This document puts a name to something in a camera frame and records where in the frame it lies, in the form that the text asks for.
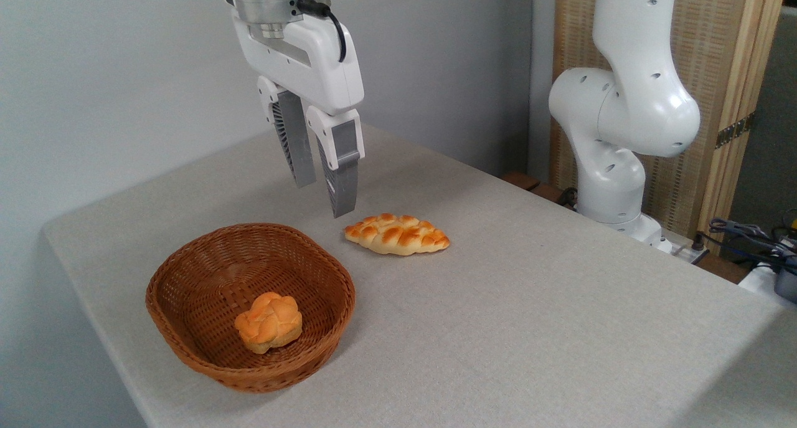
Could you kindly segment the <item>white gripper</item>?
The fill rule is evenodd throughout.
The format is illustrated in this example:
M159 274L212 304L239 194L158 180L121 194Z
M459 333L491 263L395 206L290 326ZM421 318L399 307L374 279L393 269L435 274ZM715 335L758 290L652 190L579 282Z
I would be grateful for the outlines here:
M305 118L316 135L335 218L356 206L358 162L364 158L361 69L351 35L342 28L346 56L330 19L298 14L282 25L282 38L264 35L270 25L254 25L232 11L248 64L259 74L257 89L266 121L274 126L296 186L316 181Z

